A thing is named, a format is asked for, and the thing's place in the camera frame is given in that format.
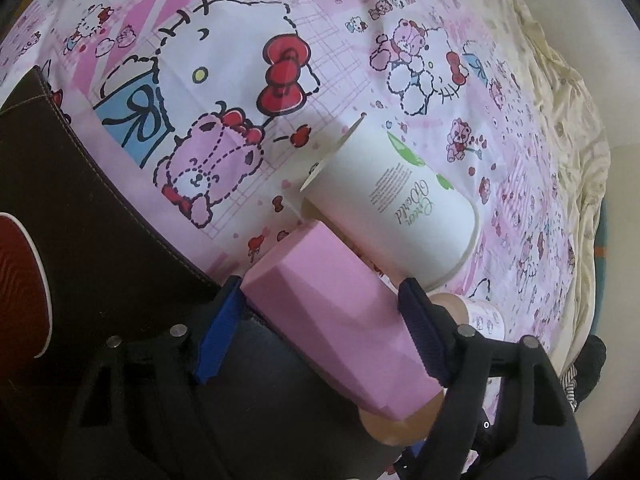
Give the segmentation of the pink Hello Kitty bedsheet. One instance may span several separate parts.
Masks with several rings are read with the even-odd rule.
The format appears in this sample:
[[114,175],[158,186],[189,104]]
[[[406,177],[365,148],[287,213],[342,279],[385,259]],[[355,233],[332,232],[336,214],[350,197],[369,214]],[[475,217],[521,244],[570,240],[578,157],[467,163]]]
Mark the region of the pink Hello Kitty bedsheet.
[[555,166],[465,0],[34,0],[2,41],[2,94],[33,67],[120,194],[217,280],[302,223],[306,175],[366,115],[477,208],[446,287],[555,341],[572,278]]

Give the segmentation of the cream yellow blanket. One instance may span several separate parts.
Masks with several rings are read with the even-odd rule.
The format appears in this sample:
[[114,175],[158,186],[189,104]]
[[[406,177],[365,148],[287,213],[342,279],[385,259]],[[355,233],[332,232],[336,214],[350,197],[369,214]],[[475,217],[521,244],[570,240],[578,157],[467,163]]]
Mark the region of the cream yellow blanket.
[[600,221],[611,150],[596,103],[584,78],[549,44],[546,32],[525,0],[465,0],[491,30],[518,83],[534,103],[551,152],[566,215],[572,272],[553,322],[556,338],[549,354],[560,370],[585,344],[596,310],[593,243]]

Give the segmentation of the black striped clothes pile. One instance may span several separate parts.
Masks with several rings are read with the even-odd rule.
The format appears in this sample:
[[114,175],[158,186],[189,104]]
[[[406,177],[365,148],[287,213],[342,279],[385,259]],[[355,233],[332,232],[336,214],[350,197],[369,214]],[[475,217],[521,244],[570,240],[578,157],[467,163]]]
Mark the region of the black striped clothes pile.
[[597,335],[589,335],[582,351],[560,377],[566,400],[573,412],[597,387],[607,356],[603,340]]

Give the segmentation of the red ribbed paper cup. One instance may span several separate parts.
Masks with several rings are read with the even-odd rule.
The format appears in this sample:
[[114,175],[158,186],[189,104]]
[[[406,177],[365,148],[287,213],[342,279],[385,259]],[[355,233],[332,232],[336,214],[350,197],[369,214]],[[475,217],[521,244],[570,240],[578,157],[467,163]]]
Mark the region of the red ribbed paper cup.
[[38,359],[52,336],[49,284],[36,245],[24,226],[1,214],[1,371]]

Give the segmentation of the white cup green leaf print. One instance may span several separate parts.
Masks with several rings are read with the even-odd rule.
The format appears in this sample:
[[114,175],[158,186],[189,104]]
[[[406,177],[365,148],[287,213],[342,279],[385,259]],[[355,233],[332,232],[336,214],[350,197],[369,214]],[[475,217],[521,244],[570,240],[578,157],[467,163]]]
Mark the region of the white cup green leaf print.
[[476,206],[398,136],[361,116],[300,188],[393,283],[450,281],[480,236]]

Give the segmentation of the white pink print cup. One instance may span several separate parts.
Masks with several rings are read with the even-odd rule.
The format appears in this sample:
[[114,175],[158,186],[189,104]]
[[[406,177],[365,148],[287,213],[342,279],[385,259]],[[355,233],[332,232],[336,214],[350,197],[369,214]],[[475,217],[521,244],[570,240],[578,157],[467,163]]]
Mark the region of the white pink print cup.
[[506,339],[506,324],[502,314],[486,300],[440,292],[431,296],[431,302],[444,307],[458,325],[471,325],[489,339]]

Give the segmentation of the pink faceted paper cup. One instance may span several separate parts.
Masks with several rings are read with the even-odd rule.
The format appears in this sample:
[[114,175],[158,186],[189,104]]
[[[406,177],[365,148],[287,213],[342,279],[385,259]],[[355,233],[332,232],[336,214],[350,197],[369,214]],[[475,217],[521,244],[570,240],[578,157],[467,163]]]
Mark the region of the pink faceted paper cup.
[[324,223],[288,234],[242,279],[250,306],[342,396],[403,420],[442,387],[428,376],[397,295]]

